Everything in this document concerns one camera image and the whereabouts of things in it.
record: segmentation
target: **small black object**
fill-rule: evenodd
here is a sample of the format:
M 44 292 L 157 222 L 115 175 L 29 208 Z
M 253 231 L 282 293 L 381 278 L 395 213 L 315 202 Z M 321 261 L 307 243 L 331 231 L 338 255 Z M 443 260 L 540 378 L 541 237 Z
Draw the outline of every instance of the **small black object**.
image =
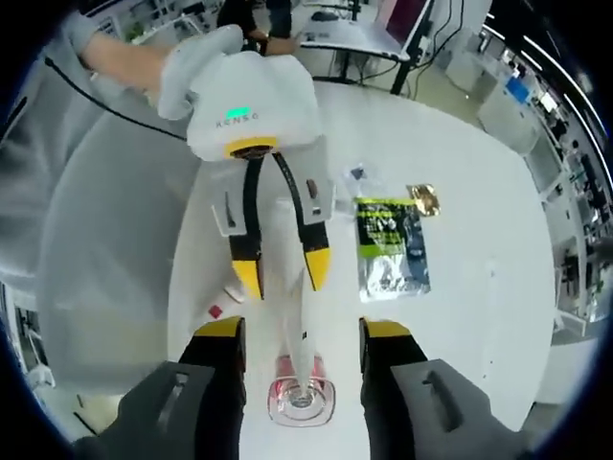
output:
M 313 15 L 310 18 L 313 21 L 319 21 L 319 22 L 330 22 L 330 21 L 338 20 L 338 16 L 334 14 L 333 12 L 329 12 L 329 11 L 316 11 L 313 13 Z

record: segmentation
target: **office desk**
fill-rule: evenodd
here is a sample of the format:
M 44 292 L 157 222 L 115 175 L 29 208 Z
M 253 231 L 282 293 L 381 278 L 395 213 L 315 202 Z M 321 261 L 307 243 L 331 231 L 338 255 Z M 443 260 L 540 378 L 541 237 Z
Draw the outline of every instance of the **office desk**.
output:
M 430 358 L 443 358 L 488 394 L 503 424 L 519 429 L 538 390 L 549 353 L 555 313 L 555 275 L 538 193 L 523 160 L 483 131 L 420 103 L 380 91 L 316 82 L 326 129 L 329 174 L 376 161 L 390 196 L 407 196 L 406 184 L 431 183 L 442 212 L 422 221 L 431 292 L 362 304 L 357 291 L 353 223 L 327 224 L 329 277 L 312 294 L 313 331 L 337 402 L 329 424 L 288 429 L 273 424 L 266 394 L 279 352 L 271 297 L 228 311 L 246 318 L 247 405 L 240 434 L 244 458 L 370 458 L 360 404 L 358 318 L 389 318 L 413 333 Z M 207 193 L 209 165 L 194 183 L 178 239 L 169 306 L 169 353 L 178 358 L 199 318 L 230 272 L 228 242 L 216 228 Z M 288 196 L 274 162 L 262 169 L 259 208 L 264 284 L 274 287 L 282 267 L 271 266 L 274 242 L 263 205 L 279 191 Z M 288 238 L 297 238 L 290 224 Z
M 362 5 L 362 13 L 357 21 L 338 19 L 335 21 L 312 21 L 298 34 L 302 48 L 346 51 L 359 53 L 374 58 L 389 59 L 398 62 L 397 76 L 391 89 L 392 94 L 399 94 L 410 69 L 410 57 L 402 51 L 395 41 L 380 25 L 374 23 L 376 8 Z M 320 81 L 348 82 L 347 69 L 349 56 L 346 57 L 339 78 L 315 77 Z

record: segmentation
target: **gray fabric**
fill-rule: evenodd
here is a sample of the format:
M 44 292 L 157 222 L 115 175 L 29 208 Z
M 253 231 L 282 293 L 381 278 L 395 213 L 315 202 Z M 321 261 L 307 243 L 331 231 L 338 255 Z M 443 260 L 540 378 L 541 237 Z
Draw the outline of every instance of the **gray fabric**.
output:
M 80 88 L 93 93 L 79 61 L 96 24 L 73 13 L 42 50 L 18 104 L 25 108 L 0 145 L 0 281 L 34 290 L 41 231 L 52 195 L 73 151 L 101 110 L 43 63 L 51 58 Z

